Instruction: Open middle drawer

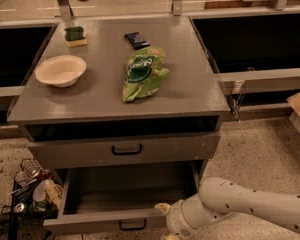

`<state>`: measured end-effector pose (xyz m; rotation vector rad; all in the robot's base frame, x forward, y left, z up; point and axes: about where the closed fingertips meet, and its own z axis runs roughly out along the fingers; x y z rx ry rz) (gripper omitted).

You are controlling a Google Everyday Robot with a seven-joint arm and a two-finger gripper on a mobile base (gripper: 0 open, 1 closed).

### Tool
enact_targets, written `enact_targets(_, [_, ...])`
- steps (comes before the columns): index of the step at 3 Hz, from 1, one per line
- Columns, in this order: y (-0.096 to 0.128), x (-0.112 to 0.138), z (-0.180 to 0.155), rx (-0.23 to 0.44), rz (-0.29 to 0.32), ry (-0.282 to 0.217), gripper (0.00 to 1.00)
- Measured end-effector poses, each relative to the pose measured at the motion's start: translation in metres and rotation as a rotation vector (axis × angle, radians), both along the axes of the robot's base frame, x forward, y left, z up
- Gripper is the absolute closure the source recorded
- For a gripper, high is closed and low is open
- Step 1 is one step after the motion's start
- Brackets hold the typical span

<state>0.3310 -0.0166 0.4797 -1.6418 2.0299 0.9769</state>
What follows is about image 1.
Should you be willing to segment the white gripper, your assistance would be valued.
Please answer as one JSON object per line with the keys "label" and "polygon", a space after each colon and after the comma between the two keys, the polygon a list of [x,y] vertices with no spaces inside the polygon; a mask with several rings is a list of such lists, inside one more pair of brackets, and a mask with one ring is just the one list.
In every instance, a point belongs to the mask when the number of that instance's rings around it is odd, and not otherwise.
{"label": "white gripper", "polygon": [[173,235],[162,236],[160,240],[189,240],[202,227],[202,203],[198,199],[179,200],[172,206],[158,203],[155,208],[167,215],[167,228]]}

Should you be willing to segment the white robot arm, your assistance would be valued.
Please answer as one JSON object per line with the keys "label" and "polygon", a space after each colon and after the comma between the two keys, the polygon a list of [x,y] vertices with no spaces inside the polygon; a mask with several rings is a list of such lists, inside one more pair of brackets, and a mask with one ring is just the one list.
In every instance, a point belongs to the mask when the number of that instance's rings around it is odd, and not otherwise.
{"label": "white robot arm", "polygon": [[220,177],[205,178],[198,192],[174,204],[155,205],[169,231],[162,240],[189,240],[203,226],[245,213],[300,234],[300,195],[248,189]]}

